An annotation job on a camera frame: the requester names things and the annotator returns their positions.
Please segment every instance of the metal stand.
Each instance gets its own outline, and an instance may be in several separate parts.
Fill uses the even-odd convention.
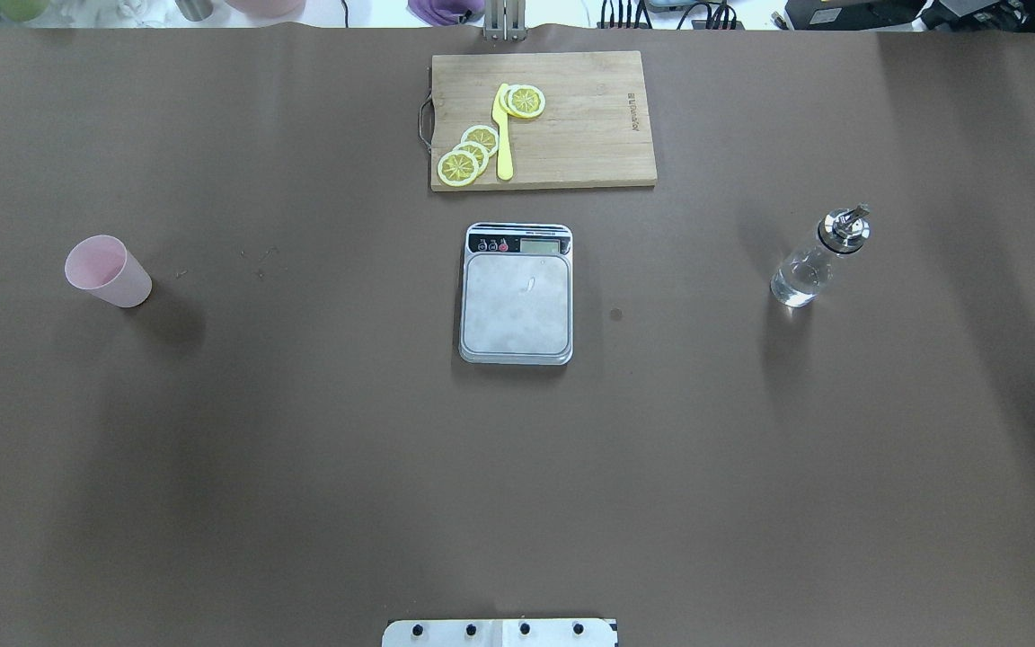
[[[485,0],[485,40],[526,40],[526,0]]]

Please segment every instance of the black cable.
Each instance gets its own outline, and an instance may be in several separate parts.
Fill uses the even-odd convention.
[[[685,24],[685,19],[689,17],[689,12],[693,11],[693,7],[705,7],[705,20],[710,20],[713,17],[713,4],[709,3],[693,3],[689,7],[685,7],[685,13],[682,13],[681,20],[678,21],[678,29],[681,29],[681,25]]]
[[[706,29],[737,29],[737,11],[730,5],[730,1],[721,0],[721,3],[716,3],[718,7],[714,8],[715,3],[693,3],[689,7],[685,8],[685,13],[682,13],[681,20],[678,21],[678,29],[681,29],[681,25],[685,24],[685,19],[689,17],[689,12],[693,11],[693,7],[705,7],[705,28]]]
[[[637,20],[633,20],[633,29],[642,29],[642,17],[645,16],[645,24],[653,29],[653,21],[650,21],[650,12],[645,9],[645,0],[637,0]]]

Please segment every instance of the lemon slice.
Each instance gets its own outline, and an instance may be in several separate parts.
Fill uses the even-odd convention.
[[[460,151],[455,148],[439,159],[439,180],[451,187],[464,187],[471,181],[477,180],[480,172],[481,165],[477,164],[477,158],[469,151]]]
[[[452,148],[454,151],[468,151],[477,160],[477,174],[485,173],[485,165],[490,161],[490,150],[477,142],[463,142]]]
[[[510,85],[503,107],[516,118],[533,119],[545,110],[545,94],[532,85]]]
[[[477,142],[483,145],[490,155],[498,152],[498,131],[494,130],[493,126],[485,126],[485,124],[469,126],[461,135],[461,140],[463,142]]]

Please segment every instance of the scale platform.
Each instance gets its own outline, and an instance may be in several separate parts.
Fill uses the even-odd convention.
[[[572,251],[562,225],[473,225],[461,284],[463,359],[567,363],[574,355]]]

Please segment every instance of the brown table surface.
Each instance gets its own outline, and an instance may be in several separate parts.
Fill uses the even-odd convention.
[[[0,644],[1035,646],[1035,36],[478,39],[0,31]],[[580,50],[644,53],[656,188],[428,192],[432,54]],[[494,218],[574,230],[563,370],[457,357]],[[65,284],[97,233],[143,306]]]

